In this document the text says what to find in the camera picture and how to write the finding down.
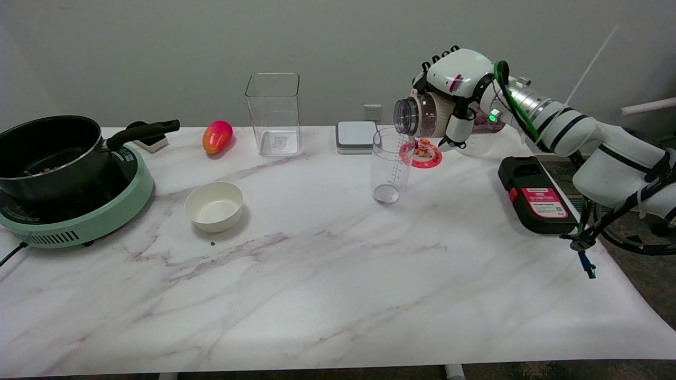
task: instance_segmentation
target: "blue connector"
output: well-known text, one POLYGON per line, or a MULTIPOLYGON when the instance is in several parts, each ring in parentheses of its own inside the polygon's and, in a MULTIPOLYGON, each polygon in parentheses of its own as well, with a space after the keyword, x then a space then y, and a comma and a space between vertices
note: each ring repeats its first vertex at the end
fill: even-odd
POLYGON ((582 269, 587 272, 587 276, 591 279, 596 278, 596 265, 592 264, 584 251, 577 252, 577 255, 580 257, 580 263, 582 264, 582 269))

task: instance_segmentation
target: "floor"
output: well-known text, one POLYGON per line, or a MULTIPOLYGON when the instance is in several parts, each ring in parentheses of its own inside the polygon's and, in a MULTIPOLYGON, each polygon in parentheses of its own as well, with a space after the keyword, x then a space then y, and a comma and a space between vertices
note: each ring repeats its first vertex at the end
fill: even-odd
MULTIPOLYGON (((575 194, 575 172, 567 163, 545 163, 566 194, 575 194)), ((629 213, 614 223, 628 235, 648 236, 649 229, 637 214, 629 213)), ((610 255, 646 301, 676 329, 676 256, 645 257, 604 243, 610 255)), ((463 366, 468 380, 662 380, 676 379, 676 362, 657 360, 576 360, 568 362, 517 362, 463 366)), ((443 380, 441 366, 381 369, 333 369, 321 371, 268 371, 234 373, 185 373, 180 380, 443 380)), ((157 374, 74 376, 63 380, 155 380, 157 374)))

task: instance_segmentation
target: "green wire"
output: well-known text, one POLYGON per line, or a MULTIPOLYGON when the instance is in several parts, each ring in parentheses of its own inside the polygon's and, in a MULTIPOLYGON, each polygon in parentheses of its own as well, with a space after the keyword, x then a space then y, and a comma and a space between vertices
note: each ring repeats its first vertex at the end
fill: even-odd
MULTIPOLYGON (((496 78, 498 79, 498 82, 501 82, 502 79, 500 77, 500 71, 498 70, 498 65, 499 65, 499 62, 496 62, 496 64, 493 66, 493 73, 495 74, 496 78)), ((539 135, 537 134, 537 129, 535 129, 535 127, 533 126, 533 123, 531 122, 530 117, 528 117, 528 115, 526 115, 526 112, 521 108, 521 106, 519 104, 516 103, 516 101, 512 97, 512 93, 507 91, 507 93, 504 93, 502 95, 505 97, 505 99, 507 99, 507 102, 512 107, 514 107, 514 109, 518 113, 518 116, 520 116, 521 119, 526 123, 526 125, 528 126, 528 129, 531 130, 533 137, 537 140, 539 138, 539 135)))
MULTIPOLYGON (((496 62, 496 64, 493 66, 493 73, 495 74, 495 76, 496 76, 498 82, 501 82, 501 81, 502 81, 502 78, 500 77, 500 70, 498 70, 498 65, 499 65, 499 63, 500 63, 500 62, 496 62)), ((516 110, 516 112, 517 112, 518 115, 521 117, 521 119, 526 123, 526 125, 528 126, 528 129, 530 129, 530 130, 531 130, 531 133, 533 134, 533 138, 534 138, 535 140, 537 140, 537 139, 539 138, 539 135, 537 134, 537 129, 535 129, 535 126, 533 126, 533 123, 531 122, 531 118, 528 117, 528 115, 527 115, 526 112, 523 110, 523 108, 521 108, 521 106, 520 106, 519 104, 516 103, 516 101, 515 101, 514 98, 512 97, 512 93, 510 93, 509 91, 507 91, 507 93, 503 93, 502 95, 504 96, 505 99, 507 99, 507 102, 508 102, 508 103, 516 110)), ((580 156, 580 157, 582 158, 582 152, 580 152, 579 150, 576 151, 574 154, 577 154, 578 156, 580 156)), ((586 209, 586 208, 587 208, 587 200, 584 199, 584 200, 582 201, 582 210, 584 210, 584 209, 586 209)), ((582 233, 583 230, 584 230, 584 224, 583 224, 582 221, 580 220, 580 223, 578 223, 578 225, 577 225, 577 233, 578 233, 578 235, 579 235, 580 233, 582 233)))

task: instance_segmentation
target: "black pot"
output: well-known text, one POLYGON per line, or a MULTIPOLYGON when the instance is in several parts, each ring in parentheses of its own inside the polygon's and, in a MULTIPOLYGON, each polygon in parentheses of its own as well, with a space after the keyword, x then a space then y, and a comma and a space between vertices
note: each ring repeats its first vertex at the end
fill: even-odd
POLYGON ((32 204, 71 199, 101 183, 122 144, 174 132, 178 120, 156 122, 104 140, 82 116, 52 116, 0 133, 0 189, 32 204))

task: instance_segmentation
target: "electric induction cooktop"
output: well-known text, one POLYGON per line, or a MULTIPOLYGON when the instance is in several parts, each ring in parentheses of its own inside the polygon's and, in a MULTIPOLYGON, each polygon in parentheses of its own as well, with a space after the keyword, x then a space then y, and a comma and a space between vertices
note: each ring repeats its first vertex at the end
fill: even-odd
POLYGON ((153 191, 153 178, 136 150, 112 152, 104 180, 85 196, 25 204, 0 191, 0 224, 32 247, 89 245, 136 216, 153 191))

